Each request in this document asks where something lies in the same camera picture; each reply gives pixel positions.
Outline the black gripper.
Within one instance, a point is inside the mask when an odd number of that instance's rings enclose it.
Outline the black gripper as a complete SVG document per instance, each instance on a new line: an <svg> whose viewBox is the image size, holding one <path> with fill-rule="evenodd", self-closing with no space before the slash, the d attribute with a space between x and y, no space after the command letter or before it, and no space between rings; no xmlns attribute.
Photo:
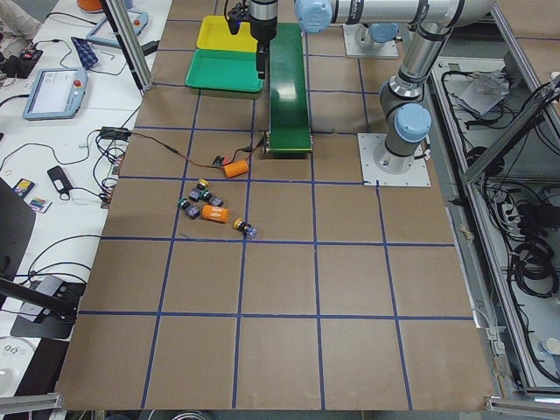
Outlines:
<svg viewBox="0 0 560 420"><path fill-rule="evenodd" d="M259 80L266 79L267 44L277 35L277 0L250 0L248 21L251 36L257 41L255 68Z"/></svg>

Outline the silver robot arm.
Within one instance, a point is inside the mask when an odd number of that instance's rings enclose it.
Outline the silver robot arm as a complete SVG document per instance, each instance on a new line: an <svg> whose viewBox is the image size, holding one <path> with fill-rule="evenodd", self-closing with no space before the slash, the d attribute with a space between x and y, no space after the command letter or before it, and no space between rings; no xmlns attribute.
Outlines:
<svg viewBox="0 0 560 420"><path fill-rule="evenodd" d="M431 127L422 107L424 83L452 31L484 17L491 1L296 1L294 13L305 33L331 25L343 28L346 54L353 58L394 60L400 28L409 45L397 73L380 89L388 134L376 150L386 172L405 172Z"/></svg>

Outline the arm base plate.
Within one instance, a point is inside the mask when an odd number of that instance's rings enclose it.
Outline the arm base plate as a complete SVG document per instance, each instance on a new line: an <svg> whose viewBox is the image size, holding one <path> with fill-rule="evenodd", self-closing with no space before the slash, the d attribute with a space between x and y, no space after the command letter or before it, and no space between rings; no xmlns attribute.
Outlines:
<svg viewBox="0 0 560 420"><path fill-rule="evenodd" d="M364 186L422 187L431 186L424 150L419 143L409 157L397 157L386 149L385 134L357 135L362 183Z"/></svg>
<svg viewBox="0 0 560 420"><path fill-rule="evenodd" d="M396 60L398 51L396 37L399 26L396 23L344 24L343 36L346 56Z"/></svg>

